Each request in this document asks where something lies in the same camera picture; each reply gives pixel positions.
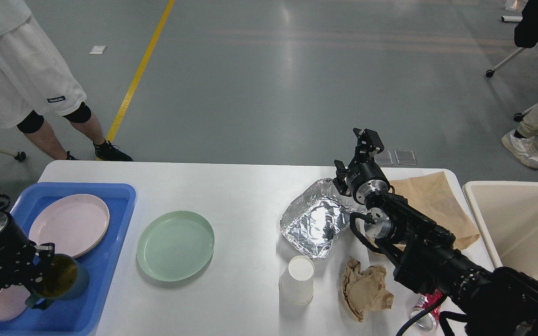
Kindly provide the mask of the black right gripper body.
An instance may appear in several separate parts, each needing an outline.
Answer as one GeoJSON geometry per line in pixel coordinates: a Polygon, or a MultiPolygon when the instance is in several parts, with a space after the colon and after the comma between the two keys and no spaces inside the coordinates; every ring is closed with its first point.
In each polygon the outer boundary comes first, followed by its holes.
{"type": "Polygon", "coordinates": [[[365,162],[352,159],[348,166],[347,186],[353,200],[363,205],[373,194],[390,191],[390,183],[374,159],[365,162]]]}

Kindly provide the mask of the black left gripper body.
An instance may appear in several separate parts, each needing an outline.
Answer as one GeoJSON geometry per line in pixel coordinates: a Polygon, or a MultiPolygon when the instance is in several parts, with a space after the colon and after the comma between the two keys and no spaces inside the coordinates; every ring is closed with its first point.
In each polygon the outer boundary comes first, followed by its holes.
{"type": "Polygon", "coordinates": [[[0,286],[27,285],[35,244],[8,212],[0,212],[0,286]]]}

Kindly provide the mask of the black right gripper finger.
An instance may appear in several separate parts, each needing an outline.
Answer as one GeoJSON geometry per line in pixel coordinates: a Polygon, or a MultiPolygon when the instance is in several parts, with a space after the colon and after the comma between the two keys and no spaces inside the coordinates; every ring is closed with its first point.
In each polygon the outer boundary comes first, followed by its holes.
{"type": "Polygon", "coordinates": [[[353,128],[353,133],[357,138],[353,164],[375,161],[375,156],[385,150],[385,146],[383,145],[378,132],[368,128],[353,128]]]}
{"type": "Polygon", "coordinates": [[[350,189],[347,185],[346,178],[349,173],[348,168],[344,165],[344,162],[340,160],[334,160],[336,168],[336,177],[333,179],[333,184],[337,189],[337,192],[342,196],[351,196],[350,189]]]}

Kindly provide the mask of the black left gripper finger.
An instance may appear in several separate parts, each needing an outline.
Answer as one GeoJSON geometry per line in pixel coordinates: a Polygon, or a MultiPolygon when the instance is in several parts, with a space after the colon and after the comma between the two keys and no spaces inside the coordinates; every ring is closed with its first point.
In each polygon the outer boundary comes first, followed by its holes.
{"type": "Polygon", "coordinates": [[[21,252],[21,284],[30,292],[42,291],[43,279],[53,263],[55,243],[29,242],[21,252]]]}

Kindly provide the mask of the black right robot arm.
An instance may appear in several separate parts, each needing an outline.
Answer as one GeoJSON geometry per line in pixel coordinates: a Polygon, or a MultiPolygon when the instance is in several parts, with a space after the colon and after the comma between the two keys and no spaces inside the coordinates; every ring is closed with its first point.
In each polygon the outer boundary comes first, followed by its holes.
{"type": "Polygon", "coordinates": [[[357,145],[348,166],[335,160],[338,193],[367,210],[353,212],[349,227],[370,251],[394,265],[394,279],[417,294],[442,292],[441,298],[410,318],[399,336],[421,317],[451,299],[461,313],[442,311],[439,324],[454,334],[449,320],[465,324],[468,336],[538,336],[538,281],[508,266],[489,272],[454,248],[455,235],[395,193],[375,155],[384,150],[378,133],[354,128],[357,145]]]}

